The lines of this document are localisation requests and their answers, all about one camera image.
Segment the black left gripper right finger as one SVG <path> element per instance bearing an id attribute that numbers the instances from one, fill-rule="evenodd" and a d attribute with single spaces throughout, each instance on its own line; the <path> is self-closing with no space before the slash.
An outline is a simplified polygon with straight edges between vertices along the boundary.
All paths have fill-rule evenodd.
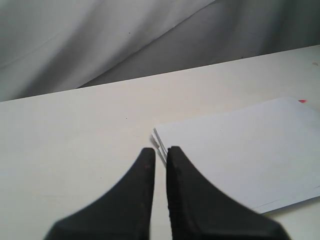
<path id="1" fill-rule="evenodd" d="M 174 240 L 285 239 L 281 224 L 212 185 L 178 146 L 168 149 L 166 194 Z"/>

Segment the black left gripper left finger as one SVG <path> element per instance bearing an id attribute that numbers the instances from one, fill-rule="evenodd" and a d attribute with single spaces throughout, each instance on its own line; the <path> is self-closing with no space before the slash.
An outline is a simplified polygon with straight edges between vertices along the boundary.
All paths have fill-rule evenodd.
<path id="1" fill-rule="evenodd" d="M 156 153 L 143 148 L 127 173 L 106 194 L 57 221 L 47 240 L 148 240 Z"/>

